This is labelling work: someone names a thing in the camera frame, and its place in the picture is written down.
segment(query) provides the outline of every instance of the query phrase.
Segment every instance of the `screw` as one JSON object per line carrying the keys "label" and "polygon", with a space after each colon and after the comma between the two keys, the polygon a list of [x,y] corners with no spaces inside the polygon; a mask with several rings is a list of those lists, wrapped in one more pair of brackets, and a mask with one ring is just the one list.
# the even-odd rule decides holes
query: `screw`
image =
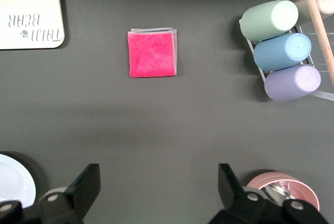
{"label": "screw", "polygon": [[57,194],[54,194],[54,195],[51,195],[47,198],[47,201],[48,202],[53,202],[55,201],[56,199],[58,198],[58,195]]}
{"label": "screw", "polygon": [[259,200],[259,197],[254,193],[249,193],[247,195],[247,198],[254,202],[257,202]]}
{"label": "screw", "polygon": [[294,209],[297,209],[297,210],[303,210],[303,209],[304,209],[303,204],[301,204],[300,202],[297,202],[297,201],[292,201],[292,202],[291,202],[291,206],[292,206]]}
{"label": "screw", "polygon": [[5,212],[7,210],[10,210],[12,206],[13,206],[12,204],[3,205],[2,207],[0,207],[0,212]]}

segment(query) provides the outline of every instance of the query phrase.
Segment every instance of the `blue cup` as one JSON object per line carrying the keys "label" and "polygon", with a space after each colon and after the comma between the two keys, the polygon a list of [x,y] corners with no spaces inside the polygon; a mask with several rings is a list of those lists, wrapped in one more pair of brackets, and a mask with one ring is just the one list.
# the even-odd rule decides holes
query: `blue cup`
{"label": "blue cup", "polygon": [[306,35],[286,33],[259,42],[254,49],[254,61],[264,71],[277,71],[305,60],[311,48],[311,41]]}

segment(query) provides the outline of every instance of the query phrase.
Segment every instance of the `folded towel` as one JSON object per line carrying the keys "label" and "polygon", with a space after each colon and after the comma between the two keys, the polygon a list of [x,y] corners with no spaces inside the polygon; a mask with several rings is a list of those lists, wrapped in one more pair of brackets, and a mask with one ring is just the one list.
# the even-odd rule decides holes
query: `folded towel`
{"label": "folded towel", "polygon": [[132,29],[128,33],[130,77],[175,76],[176,32],[173,28]]}

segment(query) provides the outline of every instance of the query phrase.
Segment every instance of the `green cup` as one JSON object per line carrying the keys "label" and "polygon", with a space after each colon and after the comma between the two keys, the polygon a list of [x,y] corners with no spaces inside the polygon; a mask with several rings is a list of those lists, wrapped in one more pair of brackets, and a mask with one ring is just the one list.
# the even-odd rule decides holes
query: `green cup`
{"label": "green cup", "polygon": [[298,9],[291,1],[270,1],[248,9],[240,27],[245,38],[261,41],[290,30],[297,20]]}

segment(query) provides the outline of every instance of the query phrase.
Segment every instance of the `wooden rod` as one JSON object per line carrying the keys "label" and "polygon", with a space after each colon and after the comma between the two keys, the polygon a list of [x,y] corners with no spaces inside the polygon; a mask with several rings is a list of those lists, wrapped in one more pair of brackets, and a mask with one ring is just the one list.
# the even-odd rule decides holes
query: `wooden rod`
{"label": "wooden rod", "polygon": [[332,49],[330,48],[330,43],[326,34],[323,19],[319,11],[317,0],[306,0],[306,3],[318,36],[319,44],[324,55],[330,79],[334,86],[334,56]]}

